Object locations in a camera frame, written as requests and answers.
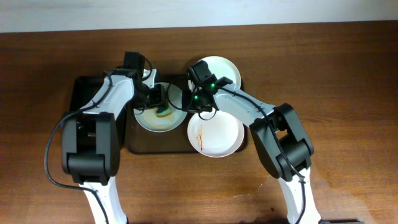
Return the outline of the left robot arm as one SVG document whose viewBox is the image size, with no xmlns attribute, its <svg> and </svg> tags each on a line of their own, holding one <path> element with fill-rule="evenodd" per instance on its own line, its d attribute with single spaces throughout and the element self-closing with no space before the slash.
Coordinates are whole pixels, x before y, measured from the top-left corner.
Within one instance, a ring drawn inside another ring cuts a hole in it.
<svg viewBox="0 0 398 224">
<path fill-rule="evenodd" d="M 126 52 L 120 67 L 104 73 L 92 99 L 62 124 L 62 168 L 84 191 L 96 223 L 128 223 L 116 187 L 126 110 L 140 113 L 165 103 L 156 70 L 139 52 Z"/>
</svg>

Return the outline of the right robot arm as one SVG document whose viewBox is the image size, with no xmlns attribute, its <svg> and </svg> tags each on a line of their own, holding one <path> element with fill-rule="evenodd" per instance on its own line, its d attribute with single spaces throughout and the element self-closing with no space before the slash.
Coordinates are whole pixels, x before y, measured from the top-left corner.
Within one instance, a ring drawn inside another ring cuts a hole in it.
<svg viewBox="0 0 398 224">
<path fill-rule="evenodd" d="M 289 223 L 321 223 L 310 185 L 314 146 L 294 108 L 256 99 L 229 78 L 217 78 L 203 60 L 187 73 L 193 89 L 183 93 L 183 110 L 201 113 L 215 109 L 247 126 L 261 164 L 279 181 Z"/>
</svg>

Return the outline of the yellow green sponge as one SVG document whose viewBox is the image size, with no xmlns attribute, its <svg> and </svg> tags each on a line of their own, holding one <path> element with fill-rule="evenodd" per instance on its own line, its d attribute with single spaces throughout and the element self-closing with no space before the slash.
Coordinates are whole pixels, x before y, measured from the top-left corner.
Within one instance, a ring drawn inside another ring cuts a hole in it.
<svg viewBox="0 0 398 224">
<path fill-rule="evenodd" d="M 169 106 L 160 106 L 155 112 L 156 117 L 166 117 L 172 113 L 172 110 Z"/>
</svg>

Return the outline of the white plate with brown streak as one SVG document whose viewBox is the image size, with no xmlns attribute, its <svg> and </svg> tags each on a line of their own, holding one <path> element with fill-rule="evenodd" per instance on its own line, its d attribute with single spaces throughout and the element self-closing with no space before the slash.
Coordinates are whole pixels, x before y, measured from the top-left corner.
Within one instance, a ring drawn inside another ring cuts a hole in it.
<svg viewBox="0 0 398 224">
<path fill-rule="evenodd" d="M 213 109 L 194 114 L 187 126 L 193 148 L 207 157 L 226 157 L 236 152 L 244 141 L 244 125 L 234 116 Z"/>
</svg>

